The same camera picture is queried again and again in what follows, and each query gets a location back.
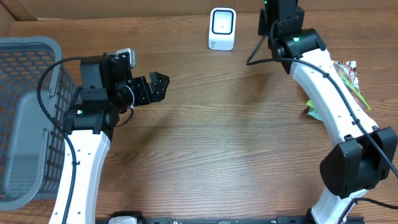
small white box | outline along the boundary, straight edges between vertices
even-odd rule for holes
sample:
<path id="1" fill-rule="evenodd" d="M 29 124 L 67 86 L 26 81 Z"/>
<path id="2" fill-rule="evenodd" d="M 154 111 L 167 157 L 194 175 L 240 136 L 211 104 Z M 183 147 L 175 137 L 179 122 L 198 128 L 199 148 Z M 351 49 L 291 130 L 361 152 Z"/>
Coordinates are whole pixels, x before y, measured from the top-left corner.
<path id="1" fill-rule="evenodd" d="M 210 14 L 209 48 L 232 50 L 235 41 L 236 12 L 230 8 L 217 7 Z"/>

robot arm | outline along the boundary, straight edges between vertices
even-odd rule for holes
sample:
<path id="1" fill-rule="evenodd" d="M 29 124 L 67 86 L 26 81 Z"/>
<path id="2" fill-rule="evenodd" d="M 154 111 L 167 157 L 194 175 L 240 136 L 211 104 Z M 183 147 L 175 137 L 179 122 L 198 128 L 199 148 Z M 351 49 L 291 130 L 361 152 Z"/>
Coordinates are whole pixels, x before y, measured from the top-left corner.
<path id="1" fill-rule="evenodd" d="M 76 178 L 66 223 L 95 223 L 95 208 L 104 159 L 113 130 L 123 114 L 134 106 L 148 105 L 165 98 L 170 79 L 157 72 L 133 78 L 134 51 L 87 57 L 81 61 L 79 89 L 81 104 L 71 105 L 63 116 L 63 129 L 76 152 Z M 61 223 L 70 190 L 72 154 L 65 141 L 65 160 L 50 223 Z"/>
<path id="2" fill-rule="evenodd" d="M 380 130 L 355 102 L 336 73 L 330 54 L 317 32 L 302 29 L 304 10 L 297 1 L 268 0 L 261 11 L 259 35 L 268 35 L 272 58 L 291 58 L 308 62 L 328 73 L 348 101 L 364 130 L 392 161 L 397 135 L 391 128 Z M 332 82 L 303 63 L 281 60 L 285 71 L 313 101 L 329 134 L 333 150 L 320 164 L 326 185 L 317 204 L 310 208 L 308 223 L 345 222 L 346 207 L 352 198 L 361 197 L 387 178 L 389 166 L 358 128 Z"/>

gray plastic basket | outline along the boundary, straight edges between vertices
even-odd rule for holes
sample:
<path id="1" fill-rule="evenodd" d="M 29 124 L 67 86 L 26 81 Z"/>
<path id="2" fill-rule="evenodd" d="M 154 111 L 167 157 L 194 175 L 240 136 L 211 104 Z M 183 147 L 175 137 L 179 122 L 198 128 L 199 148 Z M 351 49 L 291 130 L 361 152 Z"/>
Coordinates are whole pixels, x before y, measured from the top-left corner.
<path id="1" fill-rule="evenodd" d="M 63 138 L 40 109 L 36 88 L 42 72 L 61 58 L 48 37 L 0 38 L 0 210 L 57 196 Z M 75 88 L 61 65 L 44 80 L 44 105 L 61 126 Z"/>

wooden table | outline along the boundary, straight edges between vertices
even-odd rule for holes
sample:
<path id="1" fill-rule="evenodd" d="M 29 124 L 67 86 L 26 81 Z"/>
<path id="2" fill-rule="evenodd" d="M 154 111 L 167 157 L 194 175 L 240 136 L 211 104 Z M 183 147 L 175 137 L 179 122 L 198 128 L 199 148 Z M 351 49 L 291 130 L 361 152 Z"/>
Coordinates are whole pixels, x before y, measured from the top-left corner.
<path id="1" fill-rule="evenodd" d="M 116 128 L 97 217 L 142 210 L 147 217 L 261 218 L 304 215 L 317 202 L 319 163 L 331 150 L 326 129 L 306 116 L 308 97 L 282 65 L 245 66 L 260 39 L 258 17 L 238 14 L 231 52 L 208 49 L 208 16 L 13 23 L 11 36 L 52 37 L 64 57 L 130 47 L 134 76 L 170 76 L 164 101 L 137 108 L 131 123 Z M 398 130 L 398 9 L 313 11 L 304 27 L 321 34 L 334 59 L 357 61 L 368 114 Z M 270 56 L 263 47 L 255 59 Z M 80 83 L 78 62 L 66 66 Z M 367 196 L 398 204 L 397 183 L 390 174 Z M 47 223 L 53 206 L 32 202 L 1 213 L 0 223 Z M 351 215 L 398 222 L 396 211 L 369 203 Z"/>

black cable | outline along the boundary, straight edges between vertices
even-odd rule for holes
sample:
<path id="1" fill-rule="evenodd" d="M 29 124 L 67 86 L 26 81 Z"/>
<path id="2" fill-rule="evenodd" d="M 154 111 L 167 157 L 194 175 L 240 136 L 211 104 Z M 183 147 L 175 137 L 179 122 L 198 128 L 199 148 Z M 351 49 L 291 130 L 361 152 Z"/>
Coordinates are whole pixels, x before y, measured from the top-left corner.
<path id="1" fill-rule="evenodd" d="M 55 62 L 54 64 L 52 64 L 51 66 L 49 66 L 48 69 L 46 69 L 46 71 L 43 72 L 42 76 L 40 77 L 39 83 L 37 84 L 37 100 L 39 101 L 39 106 L 41 107 L 44 115 L 51 121 L 51 123 L 54 125 L 54 127 L 59 131 L 59 133 L 62 135 L 62 137 L 67 141 L 69 148 L 70 148 L 70 152 L 72 155 L 72 179 L 70 181 L 70 188 L 69 188 L 69 194 L 68 194 L 68 200 L 67 200 L 67 204 L 65 206 L 65 211 L 63 213 L 63 218 L 62 218 L 62 224 L 66 224 L 67 222 L 67 218 L 68 218 L 68 212 L 69 212 L 69 207 L 70 207 L 70 202 L 72 201 L 72 195 L 73 195 L 73 189 L 75 188 L 75 180 L 76 180 L 76 166 L 77 166 L 77 162 L 76 162 L 76 152 L 75 152 L 75 148 L 73 148 L 73 144 L 70 141 L 68 135 L 65 133 L 65 131 L 63 131 L 63 129 L 57 124 L 57 122 L 55 122 L 55 120 L 52 118 L 52 116 L 50 115 L 50 113 L 47 111 L 47 109 L 45 109 L 45 106 L 43 104 L 42 101 L 42 94 L 41 94 L 41 88 L 42 88 L 42 84 L 43 84 L 43 80 L 45 78 L 45 76 L 57 65 L 63 63 L 63 62 L 67 62 L 70 60 L 81 60 L 84 57 L 70 57 L 70 58 L 65 58 L 62 60 L 59 60 L 58 62 Z"/>
<path id="2" fill-rule="evenodd" d="M 279 20 L 275 20 L 271 25 L 271 30 L 269 32 L 269 40 L 271 41 L 272 46 L 275 46 L 275 26 L 278 24 Z"/>
<path id="3" fill-rule="evenodd" d="M 358 203 L 358 201 L 370 202 L 370 203 L 373 203 L 373 204 L 376 204 L 376 205 L 380 205 L 382 207 L 386 207 L 386 208 L 390 208 L 390 209 L 398 209 L 398 206 L 389 205 L 389 204 L 382 203 L 382 202 L 379 202 L 377 200 L 373 200 L 373 199 L 370 199 L 370 198 L 362 198 L 362 197 L 353 198 L 350 201 L 350 203 L 348 204 L 348 206 L 346 207 L 346 209 L 344 210 L 343 214 L 341 214 L 341 216 L 339 217 L 337 224 L 341 224 L 343 222 L 344 217 L 347 216 L 348 212 L 351 210 L 351 207 L 354 205 L 354 203 Z"/>
<path id="4" fill-rule="evenodd" d="M 134 117 L 134 109 L 130 108 L 130 111 L 131 112 L 130 112 L 129 118 L 125 122 L 123 122 L 122 124 L 116 125 L 116 127 L 123 126 L 123 125 L 127 124 L 128 122 L 130 122 L 132 120 L 132 117 Z"/>
<path id="5" fill-rule="evenodd" d="M 250 57 L 248 58 L 246 63 L 249 63 L 251 61 L 251 59 L 254 57 L 254 55 L 257 53 L 257 51 L 260 49 L 262 43 L 264 42 L 264 40 L 266 39 L 266 35 L 263 35 L 260 42 L 257 44 L 256 48 L 253 50 L 253 53 L 250 55 Z"/>

